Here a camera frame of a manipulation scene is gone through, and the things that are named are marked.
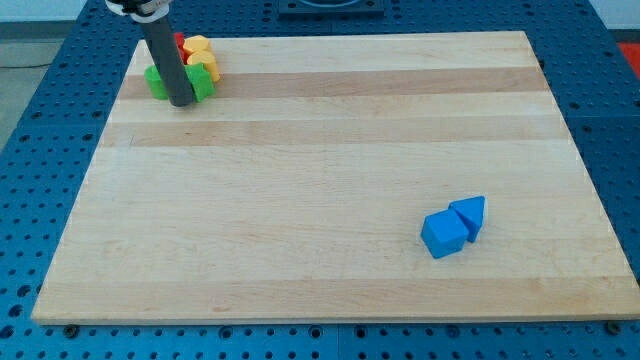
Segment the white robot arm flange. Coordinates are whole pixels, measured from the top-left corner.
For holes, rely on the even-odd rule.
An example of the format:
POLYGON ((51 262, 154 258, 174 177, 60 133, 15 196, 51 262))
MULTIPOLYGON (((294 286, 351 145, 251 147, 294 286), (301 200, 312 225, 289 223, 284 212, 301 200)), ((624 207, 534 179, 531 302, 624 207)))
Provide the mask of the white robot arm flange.
POLYGON ((172 0, 105 0, 107 8, 119 16, 129 16, 137 23, 147 24, 169 14, 172 0))

